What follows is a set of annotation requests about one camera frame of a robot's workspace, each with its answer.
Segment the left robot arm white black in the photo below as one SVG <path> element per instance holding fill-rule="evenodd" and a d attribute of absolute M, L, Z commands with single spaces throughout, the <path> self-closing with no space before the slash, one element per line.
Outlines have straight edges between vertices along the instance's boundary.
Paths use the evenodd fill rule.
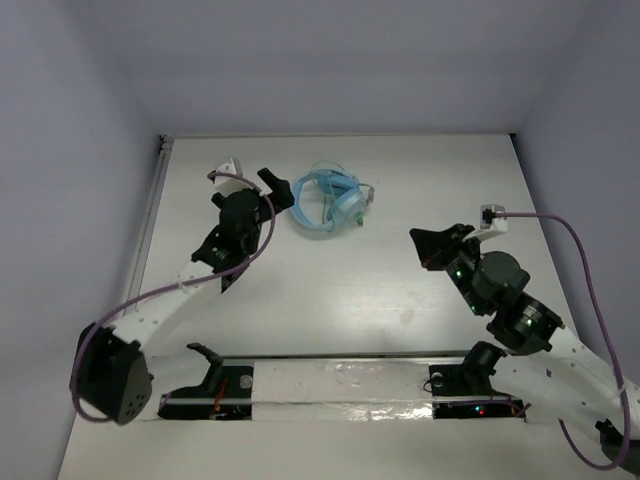
<path fill-rule="evenodd" d="M 191 254 L 176 280 L 133 297 L 80 334 L 69 380 L 76 413 L 91 423 L 124 426 L 145 408 L 154 377 L 147 351 L 175 330 L 188 308 L 221 296 L 271 242 L 277 216 L 295 203 L 290 183 L 263 168 L 260 188 L 230 165 L 208 175 L 218 223 Z"/>

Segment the light blue headphones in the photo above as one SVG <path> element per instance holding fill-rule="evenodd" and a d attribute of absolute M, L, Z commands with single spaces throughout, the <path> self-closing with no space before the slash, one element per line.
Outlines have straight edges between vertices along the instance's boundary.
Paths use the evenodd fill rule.
<path fill-rule="evenodd" d="M 302 194 L 307 184 L 312 184 L 322 195 L 319 222 L 313 222 L 302 207 Z M 300 227 L 311 232 L 334 233 L 350 223 L 363 227 L 365 214 L 374 202 L 366 203 L 369 187 L 374 188 L 340 164 L 320 160 L 294 182 L 291 191 L 295 204 L 291 208 L 291 214 Z"/>

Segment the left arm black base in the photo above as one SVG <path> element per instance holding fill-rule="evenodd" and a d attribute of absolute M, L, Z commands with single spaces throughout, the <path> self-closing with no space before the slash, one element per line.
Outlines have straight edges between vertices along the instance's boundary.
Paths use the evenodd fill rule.
<path fill-rule="evenodd" d="M 251 420 L 254 365 L 226 364 L 222 356 L 200 343 L 187 348 L 203 356 L 208 369 L 199 384 L 163 394 L 157 415 L 174 421 Z"/>

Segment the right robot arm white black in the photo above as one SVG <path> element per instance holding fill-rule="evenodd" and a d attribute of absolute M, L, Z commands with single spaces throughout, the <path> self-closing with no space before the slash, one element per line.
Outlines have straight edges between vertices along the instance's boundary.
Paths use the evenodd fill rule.
<path fill-rule="evenodd" d="M 494 342 L 477 342 L 461 366 L 463 384 L 483 393 L 503 391 L 594 435 L 607 463 L 639 473 L 639 387 L 618 359 L 603 360 L 580 341 L 561 317 L 525 291 L 529 273 L 510 254 L 483 252 L 501 227 L 479 230 L 455 224 L 443 231 L 413 228 L 409 236 L 421 266 L 448 275 L 471 312 L 488 316 Z"/>

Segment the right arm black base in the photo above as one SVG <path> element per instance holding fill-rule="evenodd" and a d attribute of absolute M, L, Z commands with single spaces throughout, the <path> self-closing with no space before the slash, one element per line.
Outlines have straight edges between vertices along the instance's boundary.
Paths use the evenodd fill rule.
<path fill-rule="evenodd" d="M 530 405 L 491 386 L 495 366 L 505 357 L 506 353 L 499 347 L 480 341 L 461 363 L 430 366 L 422 389 L 436 399 L 434 418 L 525 420 Z"/>

